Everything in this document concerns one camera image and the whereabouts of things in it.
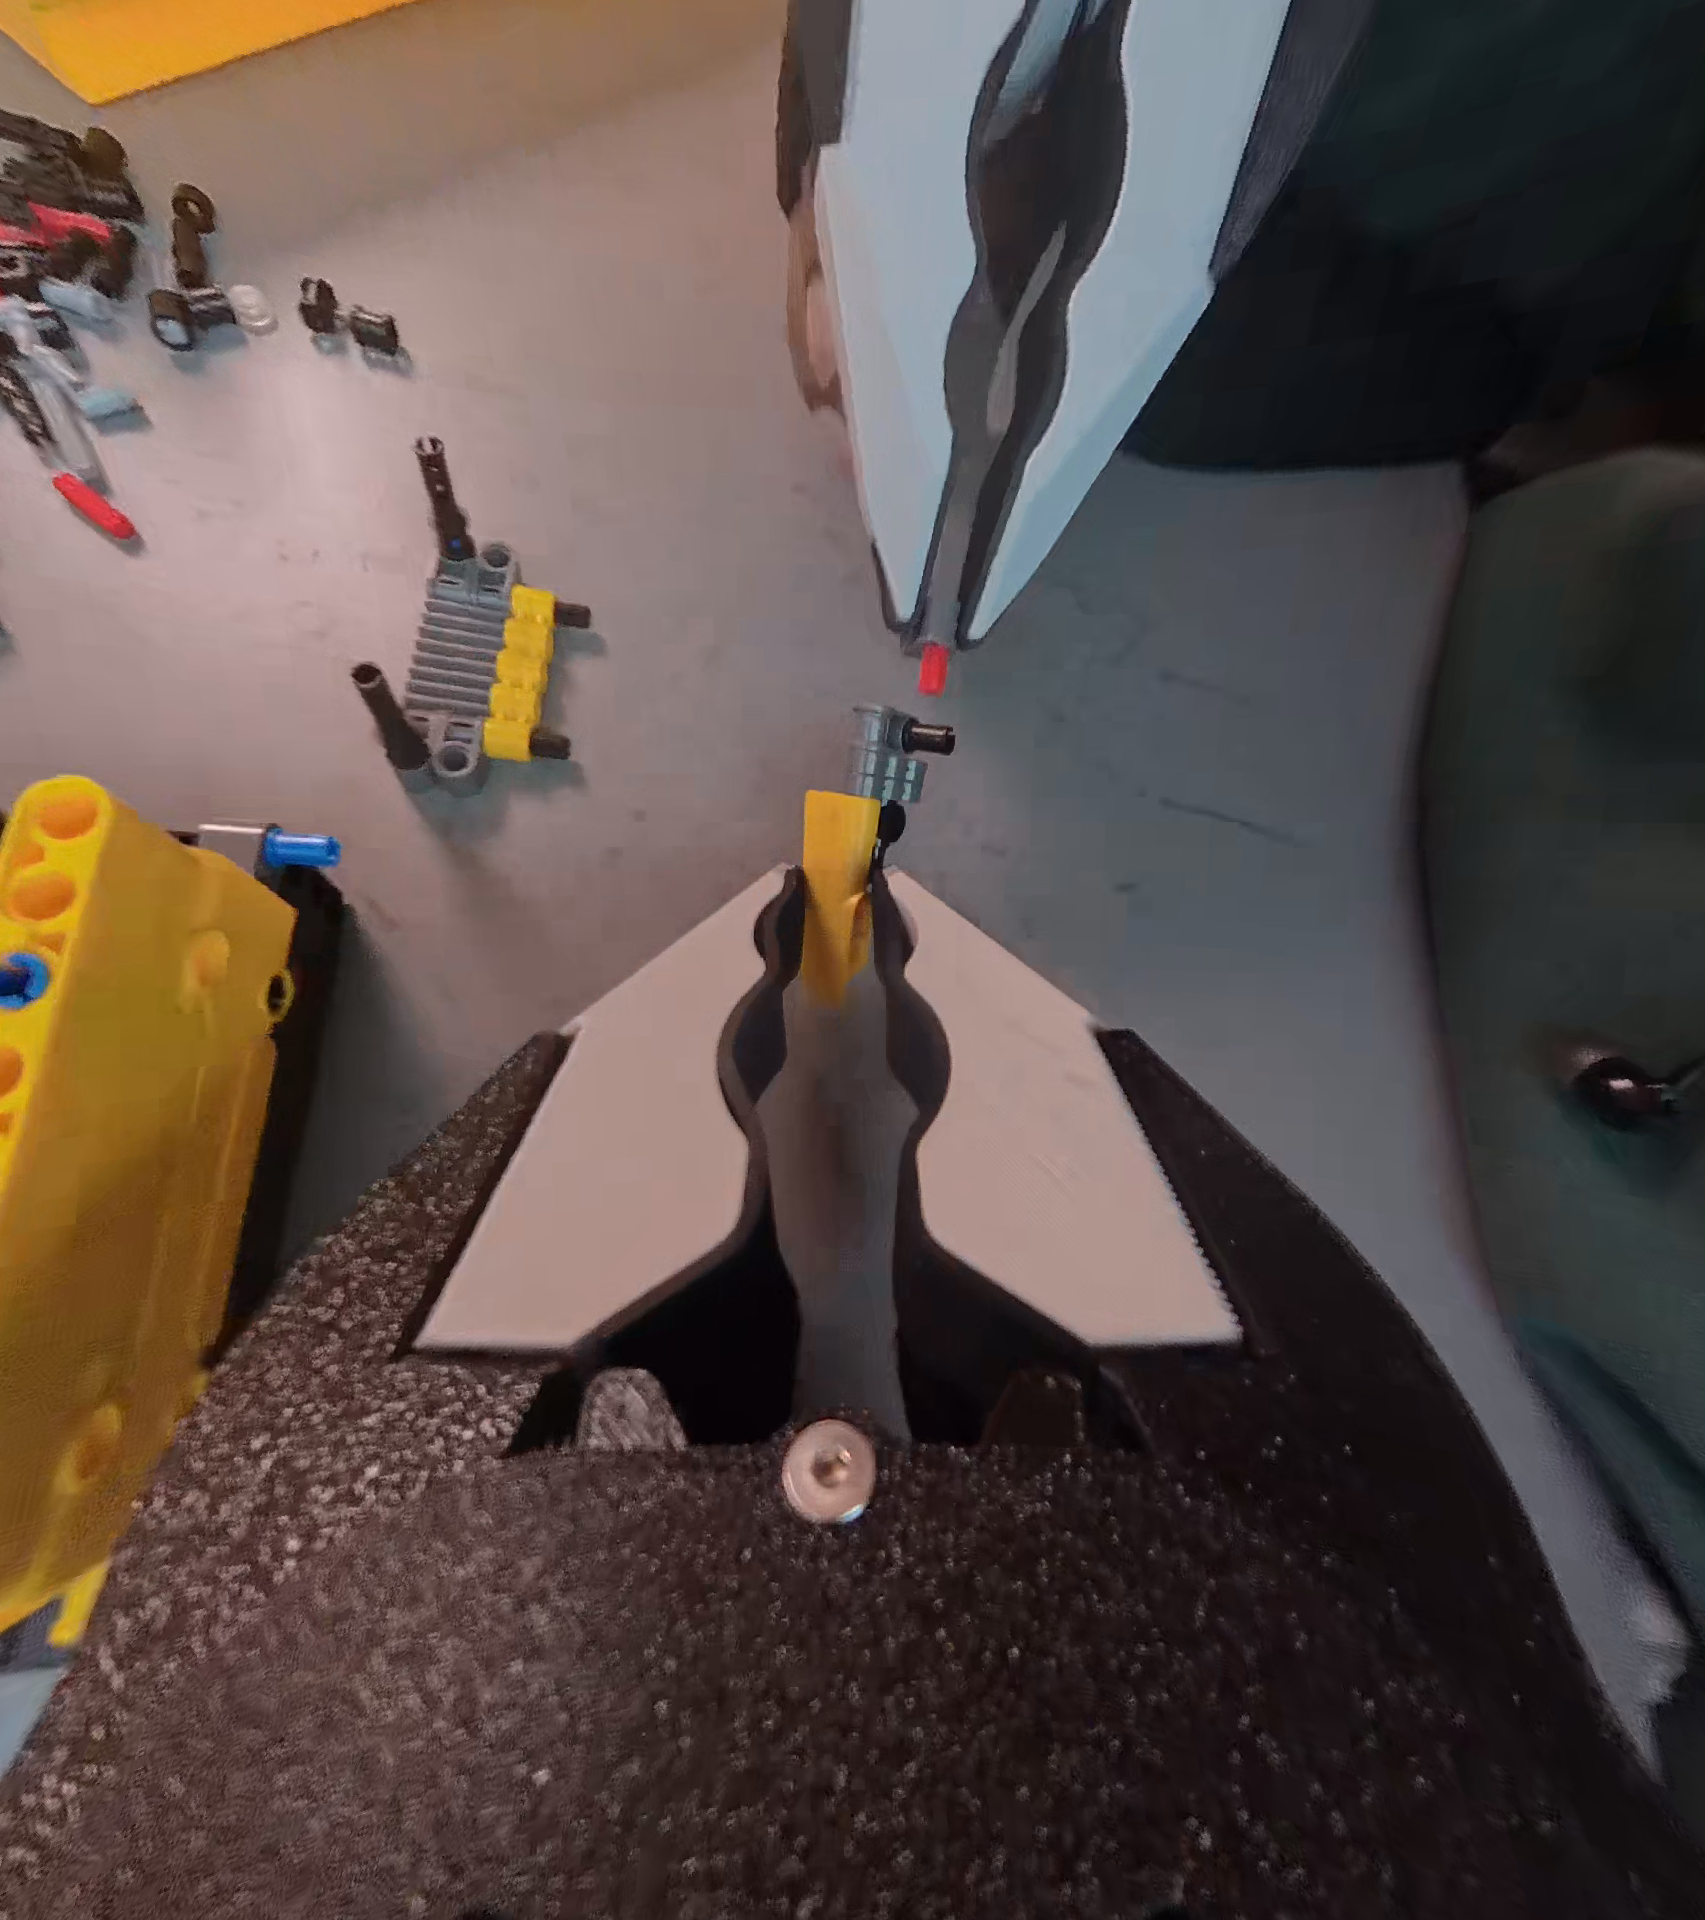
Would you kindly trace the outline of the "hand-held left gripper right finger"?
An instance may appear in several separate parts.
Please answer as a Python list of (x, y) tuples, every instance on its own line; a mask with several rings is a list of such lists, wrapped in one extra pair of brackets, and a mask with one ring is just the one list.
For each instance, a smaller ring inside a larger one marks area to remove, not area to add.
[(1094, 1356), (1237, 1352), (1093, 1013), (907, 875), (871, 897), (884, 1059), (913, 1103), (898, 1249)]

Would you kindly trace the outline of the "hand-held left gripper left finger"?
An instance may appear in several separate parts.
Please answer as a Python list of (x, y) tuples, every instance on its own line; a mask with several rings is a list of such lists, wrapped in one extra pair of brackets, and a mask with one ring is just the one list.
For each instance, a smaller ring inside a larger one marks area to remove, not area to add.
[(556, 1062), (408, 1333), (430, 1356), (577, 1374), (791, 1379), (803, 1314), (783, 1261), (763, 1104), (806, 882), (751, 882), (556, 1034)]

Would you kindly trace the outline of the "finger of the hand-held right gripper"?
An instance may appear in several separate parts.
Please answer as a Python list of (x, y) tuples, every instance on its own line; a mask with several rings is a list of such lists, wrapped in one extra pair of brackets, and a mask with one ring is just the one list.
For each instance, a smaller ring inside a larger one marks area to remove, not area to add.
[(947, 643), (973, 650), (1204, 317), (1292, 4), (1022, 4), (960, 154)]
[(994, 314), (977, 173), (1038, 4), (815, 4), (812, 212), (837, 409), (889, 625), (983, 639)]

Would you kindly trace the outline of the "yellow grey lego arm assembly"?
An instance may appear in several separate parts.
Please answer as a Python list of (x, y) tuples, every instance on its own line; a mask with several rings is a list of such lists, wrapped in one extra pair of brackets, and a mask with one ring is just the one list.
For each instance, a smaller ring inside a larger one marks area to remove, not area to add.
[(855, 709), (838, 786), (806, 794), (800, 866), (808, 890), (800, 982), (818, 1006), (845, 1004), (871, 952), (868, 890), (907, 829), (930, 758), (951, 757), (956, 731), (878, 704)]

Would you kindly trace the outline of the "black lego elbow connector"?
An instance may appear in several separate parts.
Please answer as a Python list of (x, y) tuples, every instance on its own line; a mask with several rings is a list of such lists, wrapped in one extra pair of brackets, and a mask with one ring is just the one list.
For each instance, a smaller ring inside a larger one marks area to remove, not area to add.
[(170, 197), (170, 278), (147, 297), (149, 331), (172, 355), (192, 352), (222, 328), (241, 328), (252, 338), (277, 328), (277, 317), (256, 287), (215, 278), (208, 238), (217, 226), (208, 194), (192, 182), (178, 182)]

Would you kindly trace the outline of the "yellow black lego robot build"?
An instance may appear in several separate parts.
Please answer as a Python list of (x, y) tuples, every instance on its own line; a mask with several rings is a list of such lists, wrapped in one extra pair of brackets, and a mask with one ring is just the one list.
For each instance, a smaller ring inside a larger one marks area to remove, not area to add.
[(341, 842), (147, 823), (96, 780), (0, 833), (0, 1637), (71, 1648), (271, 1284), (336, 973)]

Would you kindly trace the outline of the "grey grille yellow lego subassembly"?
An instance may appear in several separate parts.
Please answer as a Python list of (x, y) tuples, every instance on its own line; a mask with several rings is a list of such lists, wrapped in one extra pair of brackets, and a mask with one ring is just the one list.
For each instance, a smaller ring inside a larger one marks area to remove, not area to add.
[(573, 744), (545, 716), (559, 639), (593, 629), (586, 604), (532, 589), (519, 552), (479, 541), (438, 439), (414, 459), (433, 516), (435, 565), (402, 687), (370, 661), (350, 671), (384, 761), (411, 791), (468, 796), (497, 764), (568, 763)]

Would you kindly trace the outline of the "pile of small lego pins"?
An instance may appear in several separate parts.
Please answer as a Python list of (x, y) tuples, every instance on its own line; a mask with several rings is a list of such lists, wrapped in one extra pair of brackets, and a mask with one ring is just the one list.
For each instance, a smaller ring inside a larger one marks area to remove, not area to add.
[(92, 486), (96, 430), (144, 415), (98, 362), (126, 328), (142, 228), (112, 135), (0, 109), (0, 415), (49, 468)]

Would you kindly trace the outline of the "person's right hand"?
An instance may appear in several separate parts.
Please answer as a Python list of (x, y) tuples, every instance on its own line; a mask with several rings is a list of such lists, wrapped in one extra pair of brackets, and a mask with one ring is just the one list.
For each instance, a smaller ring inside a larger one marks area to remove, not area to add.
[(784, 331), (792, 376), (810, 416), (847, 439), (837, 321), (817, 235), (815, 181), (805, 177), (787, 218)]

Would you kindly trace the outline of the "person's green sweatshirt torso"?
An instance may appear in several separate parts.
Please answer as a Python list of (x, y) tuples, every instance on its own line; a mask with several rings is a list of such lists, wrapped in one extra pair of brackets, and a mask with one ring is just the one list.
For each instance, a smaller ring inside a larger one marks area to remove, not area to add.
[(1476, 514), (1422, 811), (1491, 1289), (1693, 1634), (1665, 1764), (1705, 1844), (1705, 1109), (1616, 1132), (1550, 1072), (1567, 1038), (1658, 1070), (1705, 1049), (1705, 452)]

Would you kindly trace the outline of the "white cloth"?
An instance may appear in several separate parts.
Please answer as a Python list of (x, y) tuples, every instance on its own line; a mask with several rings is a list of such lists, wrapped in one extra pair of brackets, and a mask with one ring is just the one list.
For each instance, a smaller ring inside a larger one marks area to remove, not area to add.
[(1695, 1641), (1671, 1582), (1628, 1533), (1607, 1537), (1602, 1561), (1613, 1648), (1602, 1682), (1642, 1764), (1663, 1780), (1661, 1715), (1693, 1662)]

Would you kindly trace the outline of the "yellow plastic parts bin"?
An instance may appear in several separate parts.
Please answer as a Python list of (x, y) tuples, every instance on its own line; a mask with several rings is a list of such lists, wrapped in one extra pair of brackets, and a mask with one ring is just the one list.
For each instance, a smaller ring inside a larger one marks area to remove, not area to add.
[(90, 107), (211, 75), (405, 2), (0, 2), (0, 34)]

